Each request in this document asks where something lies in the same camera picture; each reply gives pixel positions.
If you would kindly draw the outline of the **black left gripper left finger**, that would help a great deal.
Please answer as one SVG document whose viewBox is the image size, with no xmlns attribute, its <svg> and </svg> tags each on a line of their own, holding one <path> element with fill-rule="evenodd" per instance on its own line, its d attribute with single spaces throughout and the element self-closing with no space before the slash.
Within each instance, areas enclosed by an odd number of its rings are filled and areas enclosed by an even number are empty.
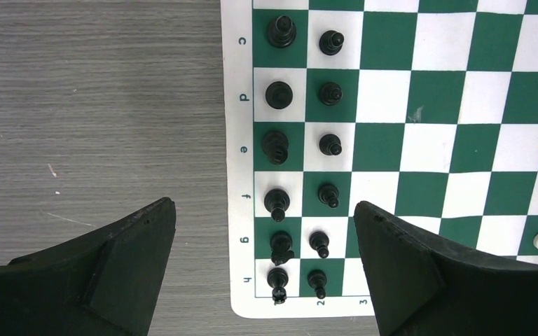
<svg viewBox="0 0 538 336">
<path fill-rule="evenodd" d="M 176 232 L 163 197 L 0 265 L 0 335 L 146 335 Z"/>
</svg>

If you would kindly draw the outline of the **black chess rook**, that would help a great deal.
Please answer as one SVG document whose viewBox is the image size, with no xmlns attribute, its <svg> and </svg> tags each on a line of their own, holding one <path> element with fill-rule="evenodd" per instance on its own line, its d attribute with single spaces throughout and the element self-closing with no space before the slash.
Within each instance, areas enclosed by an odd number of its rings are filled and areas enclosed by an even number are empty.
<svg viewBox="0 0 538 336">
<path fill-rule="evenodd" d="M 267 275 L 268 285 L 272 288 L 272 299 L 274 305 L 280 305 L 287 299 L 285 286 L 289 282 L 287 272 L 279 267 L 272 268 Z"/>
</svg>

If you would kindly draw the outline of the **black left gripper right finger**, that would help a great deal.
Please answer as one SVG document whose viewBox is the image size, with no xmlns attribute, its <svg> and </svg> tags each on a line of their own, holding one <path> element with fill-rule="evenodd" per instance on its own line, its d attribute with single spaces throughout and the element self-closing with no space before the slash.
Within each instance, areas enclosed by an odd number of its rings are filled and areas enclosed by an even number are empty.
<svg viewBox="0 0 538 336">
<path fill-rule="evenodd" d="M 367 201 L 354 224 L 381 335 L 538 335 L 538 265 L 458 244 Z"/>
</svg>

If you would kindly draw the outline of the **black chess bishop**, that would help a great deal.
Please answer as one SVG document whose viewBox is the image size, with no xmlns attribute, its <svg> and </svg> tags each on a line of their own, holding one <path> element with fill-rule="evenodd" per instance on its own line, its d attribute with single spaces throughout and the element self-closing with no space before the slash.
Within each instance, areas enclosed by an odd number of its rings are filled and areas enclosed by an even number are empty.
<svg viewBox="0 0 538 336">
<path fill-rule="evenodd" d="M 289 208 L 290 198 L 286 191 L 280 188 L 269 190 L 264 197 L 264 206 L 270 212 L 271 218 L 275 222 L 281 222 L 286 217 L 286 210 Z"/>
<path fill-rule="evenodd" d="M 267 26 L 267 40 L 275 48 L 287 48 L 296 39 L 297 28 L 288 15 L 274 18 Z"/>
</svg>

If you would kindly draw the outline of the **black chess knight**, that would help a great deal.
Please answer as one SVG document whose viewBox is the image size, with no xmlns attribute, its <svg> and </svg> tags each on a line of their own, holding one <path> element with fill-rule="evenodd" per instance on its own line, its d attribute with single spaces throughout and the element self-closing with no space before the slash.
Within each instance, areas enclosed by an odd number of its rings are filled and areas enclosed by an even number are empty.
<svg viewBox="0 0 538 336">
<path fill-rule="evenodd" d="M 283 230 L 277 231 L 270 238 L 271 261 L 274 266 L 280 266 L 295 257 L 291 250 L 293 240 L 291 235 Z"/>
</svg>

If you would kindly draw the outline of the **black chess pawn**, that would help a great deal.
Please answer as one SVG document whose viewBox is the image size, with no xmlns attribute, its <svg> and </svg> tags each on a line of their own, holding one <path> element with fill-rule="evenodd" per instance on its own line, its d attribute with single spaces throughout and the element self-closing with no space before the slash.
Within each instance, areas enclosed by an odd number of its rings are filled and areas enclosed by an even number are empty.
<svg viewBox="0 0 538 336">
<path fill-rule="evenodd" d="M 308 274 L 308 284 L 314 290 L 315 296 L 320 300 L 326 297 L 326 283 L 327 277 L 322 270 L 314 269 Z"/>
<path fill-rule="evenodd" d="M 325 134 L 319 140 L 319 149 L 324 155 L 337 156 L 343 151 L 342 143 L 335 134 Z"/>
<path fill-rule="evenodd" d="M 344 34 L 336 30 L 328 30 L 319 39 L 319 49 L 323 54 L 333 56 L 341 51 L 344 42 Z"/>
<path fill-rule="evenodd" d="M 309 245 L 320 258 L 325 259 L 329 256 L 329 237 L 325 232 L 313 232 L 309 237 Z"/>
<path fill-rule="evenodd" d="M 317 193 L 321 203 L 326 204 L 329 208 L 335 209 L 339 205 L 339 190 L 332 183 L 322 184 Z"/>
<path fill-rule="evenodd" d="M 342 99 L 343 91 L 339 84 L 328 82 L 320 87 L 318 97 L 324 105 L 333 106 Z"/>
</svg>

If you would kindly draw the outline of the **green white chess board mat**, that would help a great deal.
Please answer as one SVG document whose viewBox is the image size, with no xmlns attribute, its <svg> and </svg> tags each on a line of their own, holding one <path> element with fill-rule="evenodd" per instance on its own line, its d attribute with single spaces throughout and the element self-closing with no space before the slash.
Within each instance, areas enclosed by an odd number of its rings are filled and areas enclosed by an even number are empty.
<svg viewBox="0 0 538 336">
<path fill-rule="evenodd" d="M 267 40 L 280 15 L 295 23 L 287 48 Z M 222 1 L 230 305 L 248 319 L 373 314 L 353 220 L 367 201 L 473 249 L 538 264 L 538 1 Z M 333 56 L 328 30 L 345 36 Z M 266 88 L 283 81 L 292 103 L 274 109 Z M 333 106 L 320 87 L 341 86 Z M 289 141 L 285 163 L 261 149 L 270 131 Z M 319 140 L 339 137 L 324 155 Z M 339 190 L 329 208 L 317 193 Z M 275 222 L 264 197 L 290 198 Z M 270 238 L 291 235 L 295 257 L 271 261 Z M 322 259 L 309 237 L 323 231 Z M 269 271 L 284 269 L 274 305 Z M 322 270 L 326 297 L 308 274 Z"/>
</svg>

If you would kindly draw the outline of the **black chess queen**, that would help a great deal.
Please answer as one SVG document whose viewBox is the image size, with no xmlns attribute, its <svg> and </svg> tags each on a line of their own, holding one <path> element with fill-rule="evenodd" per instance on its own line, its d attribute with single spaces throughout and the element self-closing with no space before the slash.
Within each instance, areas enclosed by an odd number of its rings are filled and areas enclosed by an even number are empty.
<svg viewBox="0 0 538 336">
<path fill-rule="evenodd" d="M 285 109 L 292 103 L 293 91 L 289 84 L 275 81 L 266 88 L 265 100 L 273 109 Z"/>
</svg>

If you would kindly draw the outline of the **black chess king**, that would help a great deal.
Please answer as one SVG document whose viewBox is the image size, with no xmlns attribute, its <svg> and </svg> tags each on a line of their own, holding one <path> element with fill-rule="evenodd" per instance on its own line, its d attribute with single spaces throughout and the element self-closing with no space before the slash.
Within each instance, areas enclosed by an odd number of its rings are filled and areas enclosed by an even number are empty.
<svg viewBox="0 0 538 336">
<path fill-rule="evenodd" d="M 267 157 L 269 163 L 282 165 L 286 162 L 289 152 L 289 141 L 287 136 L 280 131 L 267 132 L 262 139 L 261 149 Z"/>
</svg>

